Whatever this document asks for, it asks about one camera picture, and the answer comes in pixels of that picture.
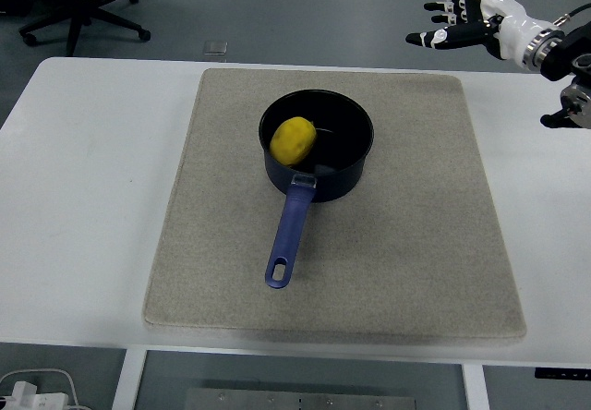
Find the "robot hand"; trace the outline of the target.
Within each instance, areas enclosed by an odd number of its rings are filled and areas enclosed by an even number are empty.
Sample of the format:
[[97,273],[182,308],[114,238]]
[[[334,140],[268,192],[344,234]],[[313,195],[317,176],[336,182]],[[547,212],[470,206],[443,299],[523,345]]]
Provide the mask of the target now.
[[409,33],[405,41],[436,50],[482,45],[500,60],[526,67],[543,33],[556,25],[531,18],[515,0],[428,0],[424,9],[442,26],[432,31]]

